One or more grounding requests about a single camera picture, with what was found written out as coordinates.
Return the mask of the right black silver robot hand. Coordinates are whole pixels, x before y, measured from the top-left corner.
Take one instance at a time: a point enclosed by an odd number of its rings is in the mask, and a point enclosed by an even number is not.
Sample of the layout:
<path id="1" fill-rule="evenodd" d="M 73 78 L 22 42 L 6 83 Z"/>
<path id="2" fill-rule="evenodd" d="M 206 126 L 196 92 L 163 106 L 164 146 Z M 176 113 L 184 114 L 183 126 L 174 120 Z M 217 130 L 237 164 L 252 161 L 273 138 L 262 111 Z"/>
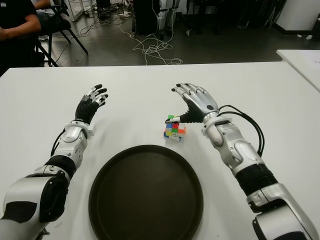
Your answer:
<path id="1" fill-rule="evenodd" d="M 213 97 L 202 87 L 191 83 L 177 83 L 171 89 L 187 104 L 188 110 L 179 116 L 168 118 L 166 124 L 203 123 L 209 114 L 218 114 L 219 107 Z"/>

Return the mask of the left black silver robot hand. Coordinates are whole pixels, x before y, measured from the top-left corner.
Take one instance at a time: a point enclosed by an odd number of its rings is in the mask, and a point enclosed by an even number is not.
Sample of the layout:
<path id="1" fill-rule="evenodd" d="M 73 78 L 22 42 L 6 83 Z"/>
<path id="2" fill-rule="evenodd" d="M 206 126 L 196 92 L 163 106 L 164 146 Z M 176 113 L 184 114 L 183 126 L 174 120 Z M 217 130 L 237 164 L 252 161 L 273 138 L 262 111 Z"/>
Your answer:
<path id="1" fill-rule="evenodd" d="M 74 120 L 90 125 L 97 110 L 106 104 L 106 99 L 109 96 L 106 92 L 107 89 L 103 88 L 102 84 L 92 87 L 80 100 Z"/>

